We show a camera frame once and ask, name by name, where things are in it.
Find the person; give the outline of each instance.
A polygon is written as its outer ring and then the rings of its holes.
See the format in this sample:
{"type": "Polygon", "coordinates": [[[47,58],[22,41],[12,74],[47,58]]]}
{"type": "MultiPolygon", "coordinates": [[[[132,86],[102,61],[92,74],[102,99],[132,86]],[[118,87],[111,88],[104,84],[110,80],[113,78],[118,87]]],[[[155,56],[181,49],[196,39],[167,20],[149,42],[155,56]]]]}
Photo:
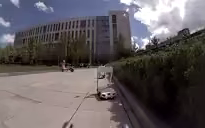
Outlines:
{"type": "Polygon", "coordinates": [[[66,69],[65,60],[62,61],[62,65],[61,66],[62,66],[62,72],[63,72],[66,69]]]}

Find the white car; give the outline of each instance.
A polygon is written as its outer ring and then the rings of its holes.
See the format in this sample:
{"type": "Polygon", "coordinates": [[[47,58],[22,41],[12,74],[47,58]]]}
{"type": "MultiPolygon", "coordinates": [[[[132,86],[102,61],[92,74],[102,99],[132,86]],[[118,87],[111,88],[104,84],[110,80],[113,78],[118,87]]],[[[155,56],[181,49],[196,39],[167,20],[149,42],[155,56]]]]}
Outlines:
{"type": "Polygon", "coordinates": [[[113,88],[105,88],[105,89],[100,89],[98,91],[98,96],[101,99],[114,99],[116,97],[116,92],[113,88]]]}

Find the vegetation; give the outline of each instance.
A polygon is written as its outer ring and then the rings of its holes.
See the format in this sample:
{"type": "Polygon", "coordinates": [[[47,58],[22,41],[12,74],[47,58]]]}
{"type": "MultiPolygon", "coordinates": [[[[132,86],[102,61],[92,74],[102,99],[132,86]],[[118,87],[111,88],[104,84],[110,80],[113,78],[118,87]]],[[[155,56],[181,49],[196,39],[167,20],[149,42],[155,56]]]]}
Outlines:
{"type": "Polygon", "coordinates": [[[1,65],[0,73],[10,72],[31,72],[31,71],[55,71],[58,70],[57,66],[22,66],[22,65],[1,65]]]}
{"type": "Polygon", "coordinates": [[[112,63],[115,76],[173,127],[205,128],[205,33],[201,34],[112,63]]]}
{"type": "Polygon", "coordinates": [[[8,45],[0,47],[0,64],[58,64],[62,60],[69,63],[88,62],[89,46],[85,43],[85,35],[78,39],[62,37],[57,43],[42,44],[31,40],[21,48],[8,45]]]}

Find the scooter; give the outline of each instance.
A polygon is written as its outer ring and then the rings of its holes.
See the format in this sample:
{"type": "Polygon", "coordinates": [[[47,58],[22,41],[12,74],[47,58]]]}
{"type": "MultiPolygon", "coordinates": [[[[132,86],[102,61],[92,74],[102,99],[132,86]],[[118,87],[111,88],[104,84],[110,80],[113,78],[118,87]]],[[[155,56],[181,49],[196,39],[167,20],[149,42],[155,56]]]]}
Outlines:
{"type": "Polygon", "coordinates": [[[64,72],[64,71],[66,71],[66,72],[68,72],[68,71],[74,72],[74,68],[72,68],[72,67],[62,68],[62,72],[64,72]]]}

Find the road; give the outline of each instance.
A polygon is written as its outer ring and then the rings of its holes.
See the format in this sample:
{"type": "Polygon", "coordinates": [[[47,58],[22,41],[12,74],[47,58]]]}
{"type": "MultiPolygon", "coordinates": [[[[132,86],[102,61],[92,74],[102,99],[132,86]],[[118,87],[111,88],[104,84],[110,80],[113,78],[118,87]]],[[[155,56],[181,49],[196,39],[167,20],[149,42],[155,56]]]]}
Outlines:
{"type": "Polygon", "coordinates": [[[0,77],[0,128],[130,128],[119,97],[95,97],[95,71],[0,77]]]}

